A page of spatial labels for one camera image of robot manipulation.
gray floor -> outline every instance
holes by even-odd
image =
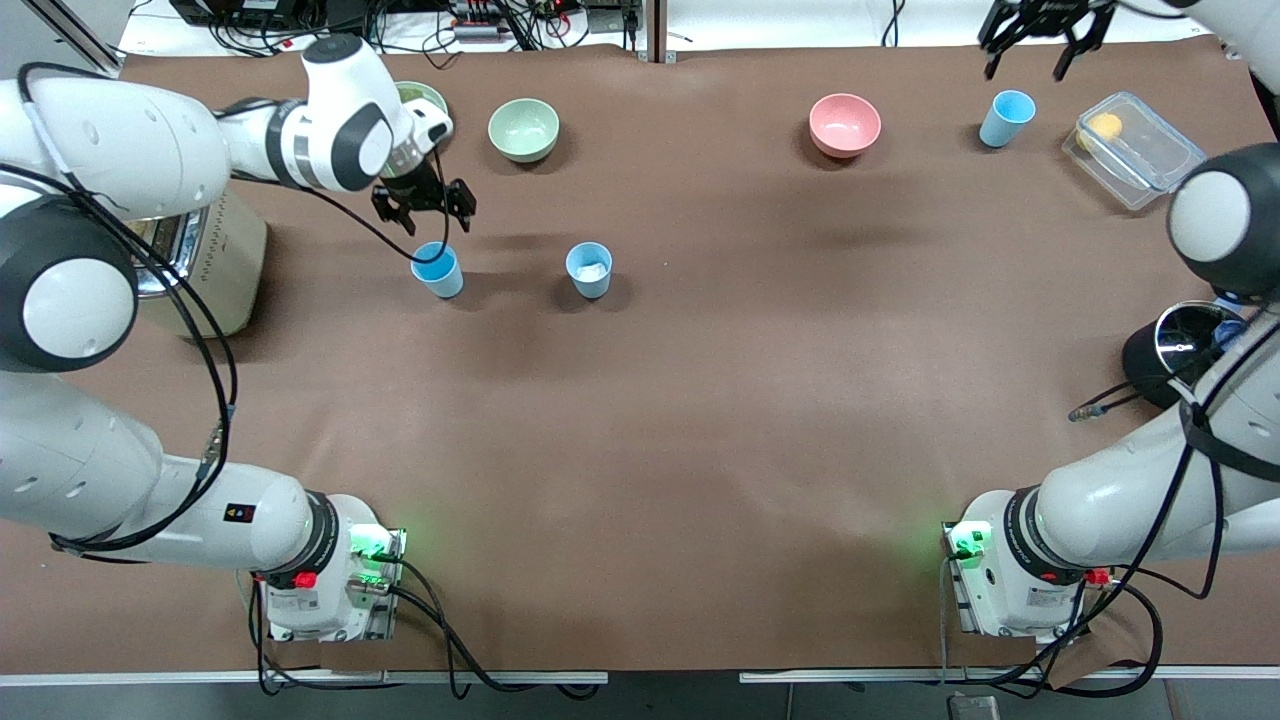
[[[795,720],[943,720],[954,689],[918,684],[870,684],[865,692],[845,685],[796,685]],[[1280,683],[1155,682],[1117,700],[1047,696],[1030,702],[1000,697],[1006,720],[1274,720],[1280,716]],[[740,685],[737,676],[707,674],[614,674],[589,702],[571,702],[554,689],[500,696],[476,688],[458,702],[444,687],[334,693],[289,691],[275,698],[255,685],[110,685],[3,688],[5,720],[323,720],[361,719],[474,720],[512,717],[575,719],[732,719],[783,720],[786,685]]]

metal bracket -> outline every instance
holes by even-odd
[[[636,53],[636,59],[640,60],[641,63],[648,63],[649,61],[649,51],[648,50],[641,50],[641,51]],[[667,50],[667,54],[663,55],[662,61],[664,64],[668,64],[668,65],[672,64],[672,63],[675,63],[676,61],[676,51],[675,50]]]

bowl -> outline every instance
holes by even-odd
[[[876,106],[856,95],[837,92],[809,110],[809,137],[832,158],[856,158],[879,137]]]
[[[444,96],[440,95],[440,91],[435,90],[430,85],[422,85],[411,79],[402,79],[396,83],[396,90],[401,94],[401,102],[408,102],[410,100],[425,97],[431,102],[431,105],[439,108],[445,115],[449,114],[449,104],[444,101]]]
[[[515,163],[541,160],[556,147],[558,136],[556,109],[532,97],[512,100],[489,118],[489,142]]]

pink bowl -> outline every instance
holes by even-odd
[[[856,95],[837,92],[809,110],[809,136],[832,158],[856,158],[879,137],[879,113]]]

black strap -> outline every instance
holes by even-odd
[[[1187,438],[1187,445],[1211,461],[1245,475],[1280,483],[1280,465],[1267,462],[1213,437],[1207,427],[1208,415],[1199,405],[1192,405],[1184,400],[1178,407],[1178,415],[1183,420],[1183,437]]]

